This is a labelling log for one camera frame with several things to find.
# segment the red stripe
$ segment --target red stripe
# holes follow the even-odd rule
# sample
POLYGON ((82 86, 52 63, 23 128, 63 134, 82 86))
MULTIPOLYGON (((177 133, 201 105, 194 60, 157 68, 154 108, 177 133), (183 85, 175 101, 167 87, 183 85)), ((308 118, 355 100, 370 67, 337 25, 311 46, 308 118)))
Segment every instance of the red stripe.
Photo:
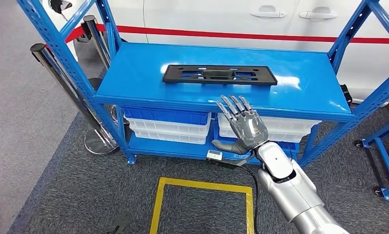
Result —
MULTIPOLYGON (((216 33, 202 31, 187 31, 161 28, 143 28, 131 26, 117 26, 120 33, 155 34, 171 36, 210 37, 210 38, 240 38, 240 39, 263 39, 263 40, 291 40, 310 42, 335 42, 335 37, 313 37, 313 36, 286 36, 286 35, 263 35, 263 34, 241 34, 241 33, 216 33)), ((103 24, 97 24, 99 31, 105 31, 103 24)), ((74 40, 83 34, 82 28, 76 28, 66 39, 66 42, 74 40)), ((389 44, 389 38, 353 38, 353 43, 389 44)))

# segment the caster wheel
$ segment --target caster wheel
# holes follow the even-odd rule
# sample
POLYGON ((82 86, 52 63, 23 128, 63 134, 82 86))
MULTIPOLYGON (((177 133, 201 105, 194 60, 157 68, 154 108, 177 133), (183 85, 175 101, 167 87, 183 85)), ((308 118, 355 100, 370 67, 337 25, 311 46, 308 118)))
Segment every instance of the caster wheel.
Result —
POLYGON ((355 140, 355 141, 352 142, 352 144, 355 145, 355 147, 357 147, 357 148, 363 148, 364 147, 364 145, 363 145, 361 140, 355 140))
POLYGON ((377 195, 379 197, 384 197, 383 192, 381 191, 380 187, 375 187, 374 188, 374 193, 375 193, 375 195, 377 195))

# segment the white car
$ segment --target white car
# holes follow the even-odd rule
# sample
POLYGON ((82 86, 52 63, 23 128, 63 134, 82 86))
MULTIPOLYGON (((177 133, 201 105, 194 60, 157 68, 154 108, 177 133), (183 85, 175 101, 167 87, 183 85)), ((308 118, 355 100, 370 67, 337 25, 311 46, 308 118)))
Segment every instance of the white car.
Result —
MULTIPOLYGON (((43 6, 61 29, 66 20, 49 2, 43 6)), ((72 6, 62 13, 69 19, 83 0, 68 2, 72 6)), ((328 51, 360 2, 110 0, 109 6, 121 37, 129 42, 328 51)), ((389 0, 380 3, 389 13, 389 0)), ((88 13, 102 22, 96 6, 88 13)), ((76 56, 73 42, 68 46, 76 56)), ((389 34, 371 13, 345 51, 338 80, 359 103, 388 76, 389 34)))

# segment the car door handle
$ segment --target car door handle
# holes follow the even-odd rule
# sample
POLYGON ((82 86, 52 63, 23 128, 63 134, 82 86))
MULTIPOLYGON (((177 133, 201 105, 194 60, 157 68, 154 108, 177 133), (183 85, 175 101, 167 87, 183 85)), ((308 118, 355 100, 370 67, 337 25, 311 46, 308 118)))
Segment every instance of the car door handle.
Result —
POLYGON ((282 11, 277 11, 273 5, 264 5, 259 7, 258 11, 250 12, 251 15, 265 18, 283 18, 286 14, 282 11))
POLYGON ((285 13, 278 11, 278 12, 251 12, 250 13, 253 16, 257 17, 267 17, 267 18, 283 18, 286 16, 285 13))
POLYGON ((299 13, 299 17, 304 18, 304 19, 334 19, 337 18, 337 14, 334 13, 314 13, 311 11, 304 11, 299 13))
POLYGON ((315 7, 312 11, 304 11, 299 13, 299 17, 304 19, 334 19, 337 18, 338 15, 336 13, 331 12, 329 7, 318 6, 315 7))

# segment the white storage bin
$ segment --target white storage bin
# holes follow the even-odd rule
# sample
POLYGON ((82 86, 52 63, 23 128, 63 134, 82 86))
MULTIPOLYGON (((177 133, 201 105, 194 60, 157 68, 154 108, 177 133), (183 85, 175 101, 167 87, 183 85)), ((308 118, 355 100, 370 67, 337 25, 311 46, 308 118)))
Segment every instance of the white storage bin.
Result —
POLYGON ((141 138, 177 141, 177 142, 201 144, 201 145, 206 144, 206 137, 207 137, 207 135, 204 137, 183 136, 183 135, 176 135, 176 134, 156 133, 156 132, 140 131, 140 130, 134 130, 134 133, 136 137, 141 137, 141 138))
POLYGON ((147 119, 127 118, 136 137, 177 141, 193 144, 205 144, 210 128, 211 113, 206 125, 175 123, 147 119))
MULTIPOLYGON (((269 140, 299 143, 301 142, 302 137, 308 134, 309 133, 302 134, 302 133, 291 133, 291 132, 284 132, 284 133, 269 132, 269 140)), ((221 137, 237 138, 237 136, 234 134, 232 129, 219 128, 219 135, 221 137)))
MULTIPOLYGON (((233 130, 230 127, 226 117, 219 113, 219 135, 221 137, 236 138, 233 130)), ((306 120, 295 118, 277 118, 277 117, 261 117, 267 131, 269 139, 273 141, 284 141, 299 143, 302 137, 310 133, 311 128, 320 123, 318 120, 306 120)))

